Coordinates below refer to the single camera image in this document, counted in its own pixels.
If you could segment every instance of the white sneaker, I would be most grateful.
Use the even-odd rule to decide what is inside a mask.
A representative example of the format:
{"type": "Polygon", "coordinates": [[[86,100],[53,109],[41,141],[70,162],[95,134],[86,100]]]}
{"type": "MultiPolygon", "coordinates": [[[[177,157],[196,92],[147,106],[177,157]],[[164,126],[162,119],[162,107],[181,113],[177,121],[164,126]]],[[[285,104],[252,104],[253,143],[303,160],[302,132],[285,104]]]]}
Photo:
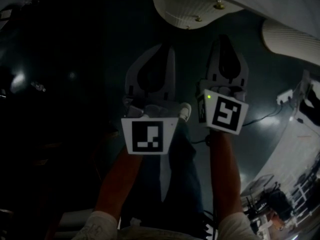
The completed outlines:
{"type": "Polygon", "coordinates": [[[191,105],[189,103],[183,102],[180,104],[181,110],[178,116],[184,121],[188,121],[191,115],[191,105]]]}

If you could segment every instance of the person's left arm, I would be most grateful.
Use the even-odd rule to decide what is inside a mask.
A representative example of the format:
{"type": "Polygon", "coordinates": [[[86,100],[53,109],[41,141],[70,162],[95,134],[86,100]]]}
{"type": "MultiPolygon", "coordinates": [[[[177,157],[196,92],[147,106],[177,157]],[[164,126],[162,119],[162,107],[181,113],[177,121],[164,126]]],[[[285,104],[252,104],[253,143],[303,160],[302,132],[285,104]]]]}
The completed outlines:
{"type": "Polygon", "coordinates": [[[102,182],[94,212],[72,240],[117,238],[121,209],[134,185],[142,159],[142,155],[128,154],[126,147],[121,150],[102,182]]]}

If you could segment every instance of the t-shirt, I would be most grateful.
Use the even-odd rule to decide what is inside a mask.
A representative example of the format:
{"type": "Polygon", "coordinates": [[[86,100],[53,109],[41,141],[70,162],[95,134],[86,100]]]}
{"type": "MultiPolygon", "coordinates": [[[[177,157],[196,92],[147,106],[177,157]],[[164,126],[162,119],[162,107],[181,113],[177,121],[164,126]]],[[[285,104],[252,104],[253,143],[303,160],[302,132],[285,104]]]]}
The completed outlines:
{"type": "MultiPolygon", "coordinates": [[[[103,211],[94,211],[73,240],[198,240],[188,234],[150,228],[129,226],[118,230],[117,220],[103,211]]],[[[259,240],[250,227],[248,218],[234,213],[221,221],[218,240],[259,240]]]]}

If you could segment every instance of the ribbed white panel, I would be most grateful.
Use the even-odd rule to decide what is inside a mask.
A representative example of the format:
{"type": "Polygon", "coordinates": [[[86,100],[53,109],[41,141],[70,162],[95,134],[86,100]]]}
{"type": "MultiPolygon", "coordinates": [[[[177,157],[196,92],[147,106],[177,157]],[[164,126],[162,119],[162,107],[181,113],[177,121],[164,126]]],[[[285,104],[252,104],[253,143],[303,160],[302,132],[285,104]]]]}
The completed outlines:
{"type": "Polygon", "coordinates": [[[263,23],[262,36],[270,51],[320,66],[320,40],[269,19],[263,23]]]}
{"type": "Polygon", "coordinates": [[[153,3],[162,18],[181,29],[198,29],[225,14],[242,10],[226,1],[221,1],[224,9],[216,9],[217,0],[153,0],[153,3]]]}

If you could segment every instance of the black and white square marker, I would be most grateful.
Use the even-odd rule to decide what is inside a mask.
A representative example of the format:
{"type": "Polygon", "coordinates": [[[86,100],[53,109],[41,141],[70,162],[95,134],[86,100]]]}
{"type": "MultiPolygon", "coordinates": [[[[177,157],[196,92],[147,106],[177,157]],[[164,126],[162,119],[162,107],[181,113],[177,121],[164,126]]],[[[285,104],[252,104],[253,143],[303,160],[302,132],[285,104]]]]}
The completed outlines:
{"type": "Polygon", "coordinates": [[[206,122],[206,104],[205,104],[205,96],[201,95],[198,98],[198,115],[199,115],[199,123],[206,122]]]}
{"type": "Polygon", "coordinates": [[[238,128],[241,104],[219,96],[213,115],[212,124],[231,131],[238,128]]]}
{"type": "Polygon", "coordinates": [[[163,121],[133,121],[132,151],[162,152],[164,149],[163,121]]]}

